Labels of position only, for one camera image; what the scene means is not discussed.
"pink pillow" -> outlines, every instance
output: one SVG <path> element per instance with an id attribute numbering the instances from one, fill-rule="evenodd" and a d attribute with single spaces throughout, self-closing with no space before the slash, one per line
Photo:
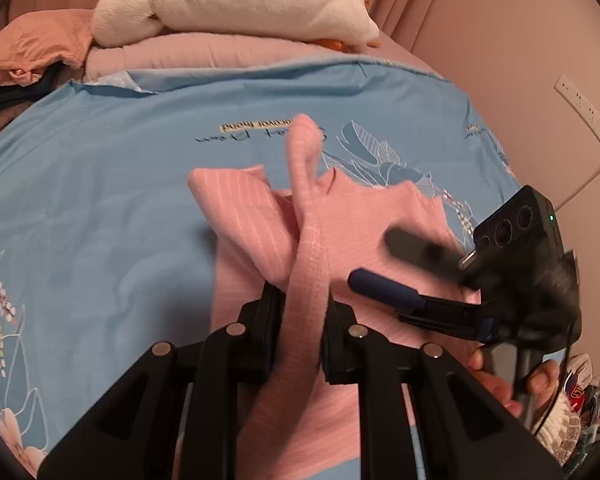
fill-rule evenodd
<path id="1" fill-rule="evenodd" d="M 380 48 L 362 54 L 433 72 L 426 63 L 381 34 Z M 85 81 L 137 68 L 248 68 L 316 56 L 348 56 L 315 44 L 277 38 L 181 32 L 117 48 L 92 48 L 85 63 Z"/>
<path id="2" fill-rule="evenodd" d="M 39 10 L 0 31 L 0 85 L 28 86 L 57 61 L 80 68 L 91 46 L 92 10 Z"/>

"wall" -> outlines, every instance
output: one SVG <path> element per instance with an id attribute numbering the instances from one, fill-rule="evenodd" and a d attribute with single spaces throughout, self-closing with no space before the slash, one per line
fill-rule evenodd
<path id="1" fill-rule="evenodd" d="M 472 98 L 520 182 L 554 204 L 600 165 L 600 144 L 553 89 L 566 74 L 600 112 L 595 0 L 434 0 L 413 53 Z M 600 176 L 558 215 L 580 263 L 583 335 L 600 372 Z"/>

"white cable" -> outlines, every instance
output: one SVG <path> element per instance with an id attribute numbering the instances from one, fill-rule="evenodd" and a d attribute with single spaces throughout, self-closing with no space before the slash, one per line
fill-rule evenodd
<path id="1" fill-rule="evenodd" d="M 591 175 L 584 184 L 582 184 L 582 186 L 580 186 L 578 189 L 576 189 L 576 191 L 574 191 L 573 193 L 571 193 L 567 198 L 565 198 L 562 202 L 560 202 L 560 204 L 558 204 L 558 207 L 555 208 L 555 211 L 558 212 L 560 211 L 560 209 L 562 209 L 564 206 L 566 206 L 571 200 L 573 200 L 574 198 L 576 198 L 578 196 L 578 194 L 585 189 L 589 184 L 591 184 L 593 182 L 593 180 L 600 174 L 600 167 L 596 170 L 596 172 Z"/>

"finger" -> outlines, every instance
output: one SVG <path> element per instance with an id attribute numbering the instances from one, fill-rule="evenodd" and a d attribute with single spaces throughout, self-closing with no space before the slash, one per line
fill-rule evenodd
<path id="1" fill-rule="evenodd" d="M 474 353 L 469 357 L 469 368 L 471 370 L 482 370 L 484 366 L 484 355 L 482 355 L 482 350 L 476 348 Z"/>
<path id="2" fill-rule="evenodd" d="M 518 418 L 520 415 L 522 415 L 522 404 L 520 404 L 517 400 L 510 400 L 509 402 L 506 402 L 504 407 L 515 418 Z"/>
<path id="3" fill-rule="evenodd" d="M 535 403 L 535 409 L 536 410 L 544 410 L 549 402 L 553 399 L 554 397 L 554 393 L 556 391 L 558 387 L 558 383 L 554 383 L 554 386 L 551 388 L 547 388 L 545 389 L 543 392 L 539 393 L 536 395 L 536 403 Z"/>
<path id="4" fill-rule="evenodd" d="M 483 371 L 474 371 L 474 377 L 478 382 L 503 406 L 511 400 L 513 388 L 503 379 Z"/>
<path id="5" fill-rule="evenodd" d="M 558 363 L 555 361 L 544 362 L 529 376 L 526 388 L 530 394 L 540 394 L 557 383 L 559 374 Z"/>

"pink striped cloth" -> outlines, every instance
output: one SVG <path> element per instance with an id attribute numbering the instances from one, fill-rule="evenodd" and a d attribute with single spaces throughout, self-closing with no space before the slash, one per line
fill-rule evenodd
<path id="1" fill-rule="evenodd" d="M 260 166 L 189 174 L 190 190 L 219 237 L 213 330 L 258 298 L 264 280 L 286 291 L 276 367 L 238 436 L 240 480 L 308 478 L 360 453 L 357 388 L 329 386 L 318 370 L 330 290 L 354 307 L 358 322 L 391 341 L 437 340 L 463 361 L 475 347 L 402 324 L 391 309 L 349 291 L 349 273 L 366 267 L 423 294 L 477 299 L 392 260 L 379 245 L 382 233 L 400 224 L 453 246 L 439 198 L 424 197 L 411 182 L 360 186 L 339 170 L 317 178 L 321 150 L 322 133 L 300 115 L 286 136 L 290 192 L 272 190 Z"/>

